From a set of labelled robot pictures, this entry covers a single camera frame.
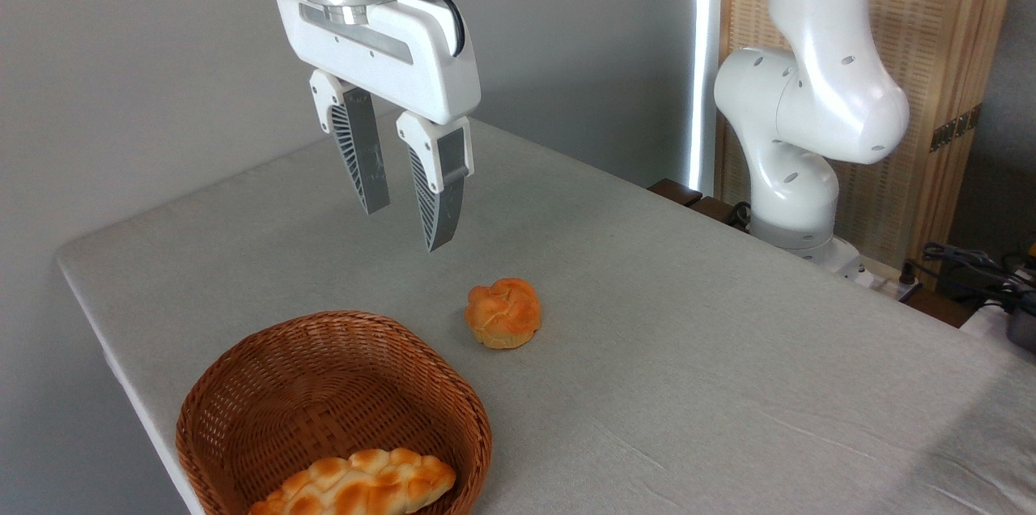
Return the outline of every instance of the gray table cover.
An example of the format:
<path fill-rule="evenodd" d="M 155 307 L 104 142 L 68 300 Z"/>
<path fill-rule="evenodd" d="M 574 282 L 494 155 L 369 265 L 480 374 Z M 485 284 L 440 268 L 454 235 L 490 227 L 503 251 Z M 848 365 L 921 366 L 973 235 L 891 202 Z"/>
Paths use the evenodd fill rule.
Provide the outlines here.
<path fill-rule="evenodd" d="M 64 247 L 59 262 L 191 510 L 181 401 L 281 320 L 400 320 L 477 390 L 476 512 L 1036 512 L 1036 370 L 681 205 L 476 123 L 456 238 L 426 254 L 405 148 L 366 217 L 333 142 Z M 474 342 L 470 287 L 528 279 L 543 330 Z"/>

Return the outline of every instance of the brown woven basket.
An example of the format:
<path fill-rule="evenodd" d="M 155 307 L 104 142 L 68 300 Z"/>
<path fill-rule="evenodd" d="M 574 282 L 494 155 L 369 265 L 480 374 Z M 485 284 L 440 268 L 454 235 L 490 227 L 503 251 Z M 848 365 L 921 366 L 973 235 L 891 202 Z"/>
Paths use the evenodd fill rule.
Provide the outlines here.
<path fill-rule="evenodd" d="M 208 514 L 241 515 L 325 457 L 408 448 L 457 470 L 422 515 L 468 513 L 492 434 L 474 391 L 396 320 L 315 313 L 223 353 L 188 395 L 176 449 Z"/>

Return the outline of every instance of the robotic arm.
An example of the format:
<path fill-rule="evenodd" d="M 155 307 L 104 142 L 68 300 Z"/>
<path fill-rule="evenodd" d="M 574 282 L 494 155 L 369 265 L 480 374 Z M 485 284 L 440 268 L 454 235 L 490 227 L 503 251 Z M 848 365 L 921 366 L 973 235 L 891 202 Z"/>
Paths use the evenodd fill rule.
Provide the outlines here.
<path fill-rule="evenodd" d="M 860 255 L 834 237 L 838 179 L 824 158 L 870 165 L 906 133 L 906 94 L 886 71 L 868 0 L 770 0 L 792 51 L 745 48 L 716 79 L 751 176 L 751 232 L 855 280 Z"/>
<path fill-rule="evenodd" d="M 400 106 L 425 242 L 453 238 L 473 172 L 466 117 L 482 91 L 471 44 L 451 0 L 277 0 L 288 41 L 314 65 L 310 90 L 339 143 L 367 213 L 388 205 L 371 94 Z"/>

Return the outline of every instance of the white wall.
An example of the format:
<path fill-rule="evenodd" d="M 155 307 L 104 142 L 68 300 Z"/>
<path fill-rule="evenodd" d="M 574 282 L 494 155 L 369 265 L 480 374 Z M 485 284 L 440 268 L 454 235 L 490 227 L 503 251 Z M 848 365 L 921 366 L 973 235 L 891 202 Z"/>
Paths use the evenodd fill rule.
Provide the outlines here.
<path fill-rule="evenodd" d="M 1011 0 L 950 241 L 995 257 L 1036 242 L 1036 0 Z"/>
<path fill-rule="evenodd" d="M 455 1 L 478 117 L 681 178 L 688 0 Z M 0 512 L 183 511 L 54 252 L 316 141 L 307 76 L 272 0 L 0 1 Z"/>

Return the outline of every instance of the bread roll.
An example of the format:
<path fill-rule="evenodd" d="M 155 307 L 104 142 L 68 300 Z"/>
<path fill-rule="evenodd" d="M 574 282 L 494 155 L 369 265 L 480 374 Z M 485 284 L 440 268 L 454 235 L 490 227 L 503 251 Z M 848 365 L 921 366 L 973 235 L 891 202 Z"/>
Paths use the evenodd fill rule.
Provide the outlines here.
<path fill-rule="evenodd" d="M 496 280 L 467 294 L 464 320 L 479 343 L 490 349 L 514 349 L 533 339 L 540 328 L 540 299 L 528 282 Z"/>
<path fill-rule="evenodd" d="M 434 456 L 406 449 L 324 458 L 292 475 L 249 515 L 405 515 L 437 500 L 457 475 Z"/>

